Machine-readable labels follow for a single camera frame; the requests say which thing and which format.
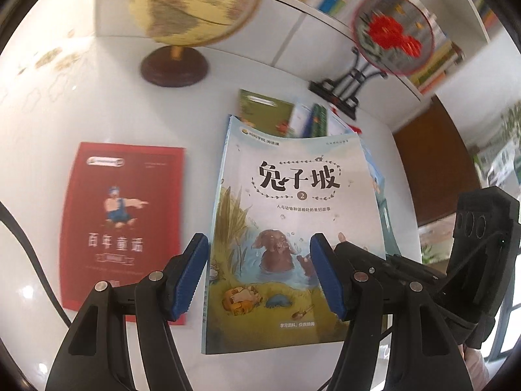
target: window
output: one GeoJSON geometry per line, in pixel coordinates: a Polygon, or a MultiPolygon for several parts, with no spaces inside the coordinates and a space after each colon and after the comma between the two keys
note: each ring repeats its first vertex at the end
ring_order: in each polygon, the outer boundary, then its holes
{"type": "Polygon", "coordinates": [[[521,335],[521,255],[517,256],[512,280],[496,315],[496,326],[481,346],[487,361],[502,359],[510,354],[521,335]]]}

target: wooden globe base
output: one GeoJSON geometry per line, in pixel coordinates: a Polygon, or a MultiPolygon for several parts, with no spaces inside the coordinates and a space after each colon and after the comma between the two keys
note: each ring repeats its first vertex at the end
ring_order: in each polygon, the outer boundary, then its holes
{"type": "Polygon", "coordinates": [[[141,62],[142,77],[163,87],[190,86],[204,79],[207,74],[207,60],[193,48],[161,47],[141,62]]]}

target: cabinet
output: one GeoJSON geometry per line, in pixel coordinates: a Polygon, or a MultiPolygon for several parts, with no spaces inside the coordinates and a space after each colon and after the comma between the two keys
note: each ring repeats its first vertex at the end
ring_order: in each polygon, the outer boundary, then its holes
{"type": "Polygon", "coordinates": [[[480,188],[470,155],[441,101],[393,134],[418,226],[456,211],[462,192],[480,188]]]}

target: metal screw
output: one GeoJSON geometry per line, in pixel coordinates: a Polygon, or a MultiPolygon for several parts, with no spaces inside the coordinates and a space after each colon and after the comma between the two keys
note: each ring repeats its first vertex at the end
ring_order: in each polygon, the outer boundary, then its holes
{"type": "Polygon", "coordinates": [[[94,289],[96,291],[105,291],[108,287],[108,284],[106,283],[106,281],[100,281],[96,284],[96,286],[94,287],[94,289]]]}
{"type": "Polygon", "coordinates": [[[354,278],[355,278],[355,281],[358,281],[358,282],[366,282],[369,279],[367,273],[360,272],[360,271],[355,272],[354,278]]]}
{"type": "Polygon", "coordinates": [[[420,292],[421,290],[423,290],[423,285],[416,281],[412,281],[409,284],[409,286],[411,287],[412,291],[414,291],[414,292],[420,292]]]}
{"type": "Polygon", "coordinates": [[[148,278],[153,281],[160,281],[162,279],[162,272],[160,270],[156,270],[155,272],[152,272],[148,278]]]}

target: white desk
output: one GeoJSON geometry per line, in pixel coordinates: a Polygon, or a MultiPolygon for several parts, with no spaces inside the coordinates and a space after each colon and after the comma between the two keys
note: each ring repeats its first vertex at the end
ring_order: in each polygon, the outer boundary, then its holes
{"type": "MultiPolygon", "coordinates": [[[[29,236],[57,294],[64,193],[81,141],[186,148],[184,246],[195,232],[209,233],[227,114],[236,113],[239,88],[286,100],[320,101],[307,91],[302,79],[206,48],[202,52],[209,60],[210,74],[203,82],[179,90],[155,87],[140,78],[139,63],[156,46],[142,38],[69,40],[64,54],[81,54],[72,67],[58,72],[53,62],[38,70],[28,69],[13,79],[9,93],[0,99],[0,199],[29,236]]],[[[419,260],[413,203],[391,132],[362,111],[357,126],[386,177],[398,245],[405,256],[419,260]]],[[[50,369],[66,328],[22,249],[3,226],[0,242],[0,307],[4,313],[0,336],[29,380],[43,390],[47,375],[38,366],[42,363],[50,369]],[[32,299],[23,296],[27,286],[34,289],[32,299]]],[[[340,343],[202,355],[203,294],[201,280],[187,326],[173,328],[195,390],[314,391],[331,375],[340,343]]],[[[128,331],[135,384],[145,391],[135,324],[129,324],[128,331]]],[[[385,374],[384,369],[379,371],[376,384],[385,374]]]]}

